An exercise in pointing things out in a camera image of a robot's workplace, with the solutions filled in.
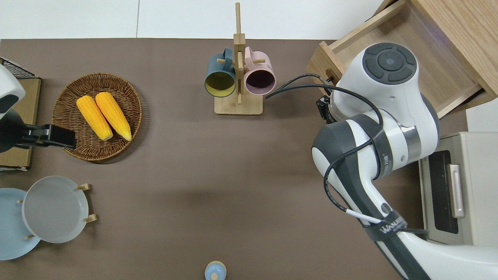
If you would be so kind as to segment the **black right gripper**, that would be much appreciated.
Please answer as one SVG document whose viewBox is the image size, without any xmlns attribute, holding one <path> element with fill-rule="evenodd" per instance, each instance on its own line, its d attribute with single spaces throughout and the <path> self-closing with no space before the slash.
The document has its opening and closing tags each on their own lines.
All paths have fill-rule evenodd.
<svg viewBox="0 0 498 280">
<path fill-rule="evenodd" d="M 327 97 L 326 95 L 322 96 L 319 100 L 316 101 L 316 105 L 320 113 L 320 116 L 324 121 L 326 121 L 326 124 L 332 124 L 337 121 L 331 115 L 331 112 L 329 110 L 330 104 L 331 104 L 330 97 Z"/>
</svg>

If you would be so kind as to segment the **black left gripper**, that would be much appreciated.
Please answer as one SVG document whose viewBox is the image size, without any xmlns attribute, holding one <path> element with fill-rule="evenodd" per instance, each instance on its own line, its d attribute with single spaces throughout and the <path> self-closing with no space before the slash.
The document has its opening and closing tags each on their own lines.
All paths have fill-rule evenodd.
<svg viewBox="0 0 498 280">
<path fill-rule="evenodd" d="M 55 125 L 43 125 L 37 129 L 37 136 L 31 135 L 37 126 L 26 124 L 13 109 L 9 110 L 0 121 L 0 152 L 13 147 L 28 149 L 29 147 L 52 145 L 76 149 L 76 133 Z"/>
</svg>

